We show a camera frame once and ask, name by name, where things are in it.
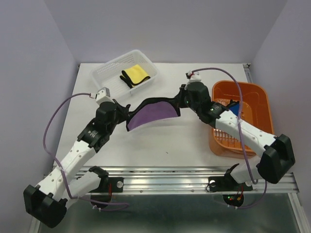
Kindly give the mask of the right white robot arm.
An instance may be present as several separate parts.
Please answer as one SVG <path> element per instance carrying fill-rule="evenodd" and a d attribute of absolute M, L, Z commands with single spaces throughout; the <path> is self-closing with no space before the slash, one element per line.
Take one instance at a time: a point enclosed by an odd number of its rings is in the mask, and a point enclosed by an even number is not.
<path fill-rule="evenodd" d="M 254 158 L 244 164 L 234 165 L 224 176 L 224 185 L 228 189 L 235 189 L 251 179 L 265 179 L 276 184 L 295 164 L 288 136 L 266 133 L 238 119 L 229 107 L 211 101 L 208 88 L 202 82 L 181 85 L 180 107 L 189 107 L 203 123 L 241 139 L 255 152 Z"/>

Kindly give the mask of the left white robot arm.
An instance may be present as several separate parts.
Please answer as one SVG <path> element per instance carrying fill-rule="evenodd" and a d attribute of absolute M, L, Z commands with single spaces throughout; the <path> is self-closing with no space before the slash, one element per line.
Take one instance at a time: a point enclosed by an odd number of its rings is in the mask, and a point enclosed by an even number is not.
<path fill-rule="evenodd" d="M 56 227 L 67 209 L 83 200 L 90 191 L 106 191 L 105 202 L 93 201 L 100 209 L 111 205 L 113 185 L 106 170 L 93 166 L 86 175 L 75 180 L 75 175 L 109 141 L 115 127 L 125 121 L 128 109 L 115 100 L 102 102 L 95 117 L 78 135 L 72 148 L 59 166 L 36 186 L 23 191 L 26 212 L 49 228 Z"/>

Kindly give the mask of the yellow black-edged towel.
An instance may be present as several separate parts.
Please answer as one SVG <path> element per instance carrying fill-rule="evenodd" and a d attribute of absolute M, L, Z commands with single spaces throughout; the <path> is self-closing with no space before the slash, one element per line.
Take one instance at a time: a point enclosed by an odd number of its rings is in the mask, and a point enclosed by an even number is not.
<path fill-rule="evenodd" d="M 136 87 L 150 78 L 148 73 L 140 65 L 134 65 L 128 69 L 122 70 L 120 75 L 120 79 L 125 82 L 129 88 Z"/>

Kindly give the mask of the purple black-edged towel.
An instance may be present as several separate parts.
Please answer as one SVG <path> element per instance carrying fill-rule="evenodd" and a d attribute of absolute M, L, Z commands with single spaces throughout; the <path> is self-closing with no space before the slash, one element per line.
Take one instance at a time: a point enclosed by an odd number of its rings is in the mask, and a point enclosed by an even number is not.
<path fill-rule="evenodd" d="M 165 97 L 147 98 L 134 111 L 128 113 L 126 129 L 129 132 L 153 121 L 180 116 L 180 108 L 176 99 Z"/>

